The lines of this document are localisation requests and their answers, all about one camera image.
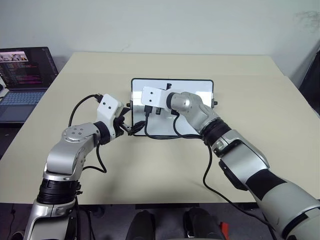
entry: table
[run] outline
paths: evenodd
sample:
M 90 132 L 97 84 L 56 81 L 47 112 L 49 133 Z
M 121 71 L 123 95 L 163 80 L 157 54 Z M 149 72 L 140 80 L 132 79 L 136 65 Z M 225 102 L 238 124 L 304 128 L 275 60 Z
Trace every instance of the table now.
M 270 57 L 76 52 L 2 157 L 0 202 L 32 203 L 48 152 L 75 104 L 92 93 L 127 103 L 132 78 L 213 80 L 216 112 L 266 155 L 276 175 L 320 198 L 320 121 Z M 94 100 L 85 102 L 73 124 L 94 122 L 97 107 Z M 81 204 L 223 202 L 202 185 L 209 153 L 198 139 L 124 135 L 102 146 L 100 155 L 108 172 L 82 173 Z M 209 185 L 234 202 L 253 202 L 232 186 L 218 160 L 213 157 Z M 95 151 L 86 163 L 98 166 Z

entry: laptop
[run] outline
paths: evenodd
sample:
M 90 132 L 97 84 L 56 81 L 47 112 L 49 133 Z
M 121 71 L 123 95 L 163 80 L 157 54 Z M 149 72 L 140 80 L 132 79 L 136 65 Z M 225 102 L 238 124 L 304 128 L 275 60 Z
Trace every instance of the laptop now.
M 48 47 L 0 49 L 0 77 L 9 90 L 0 101 L 0 124 L 23 124 L 57 75 Z

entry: laptop screen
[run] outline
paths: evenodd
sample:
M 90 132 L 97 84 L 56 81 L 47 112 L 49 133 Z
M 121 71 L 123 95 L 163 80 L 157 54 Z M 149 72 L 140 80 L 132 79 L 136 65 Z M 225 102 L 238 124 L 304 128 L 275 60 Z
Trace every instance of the laptop screen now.
M 0 77 L 8 89 L 48 88 L 57 75 L 47 47 L 0 49 Z

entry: cable connector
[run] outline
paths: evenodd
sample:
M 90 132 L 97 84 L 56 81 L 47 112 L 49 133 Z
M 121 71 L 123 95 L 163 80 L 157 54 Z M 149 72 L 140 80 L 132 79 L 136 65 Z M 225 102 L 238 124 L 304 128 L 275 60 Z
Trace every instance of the cable connector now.
M 94 95 L 94 98 L 97 100 L 98 103 L 101 103 L 103 97 L 104 96 L 99 93 Z
M 144 115 L 146 116 L 146 117 L 149 117 L 150 116 L 150 114 L 151 114 L 151 112 L 152 112 L 152 106 L 148 106 L 148 105 L 145 105 L 144 106 Z

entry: gray floor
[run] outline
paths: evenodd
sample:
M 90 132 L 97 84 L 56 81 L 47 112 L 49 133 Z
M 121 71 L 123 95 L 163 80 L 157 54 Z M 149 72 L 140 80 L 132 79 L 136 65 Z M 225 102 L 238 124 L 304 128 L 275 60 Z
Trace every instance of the gray floor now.
M 123 240 L 126 238 L 130 223 L 137 210 L 135 205 L 102 205 L 104 214 L 92 216 L 92 226 L 99 240 Z M 215 215 L 221 222 L 229 224 L 230 240 L 272 240 L 269 230 L 256 219 L 244 215 L 228 203 L 200 204 L 200 207 Z M 12 220 L 12 204 L 0 203 L 0 239 L 7 239 Z M 15 204 L 15 220 L 12 232 L 23 230 L 31 210 L 30 204 Z M 148 209 L 155 216 L 156 239 L 182 238 L 184 236 L 182 218 L 188 208 L 154 208 Z M 259 209 L 251 211 L 262 217 Z M 81 214 L 82 239 L 87 239 L 87 218 Z

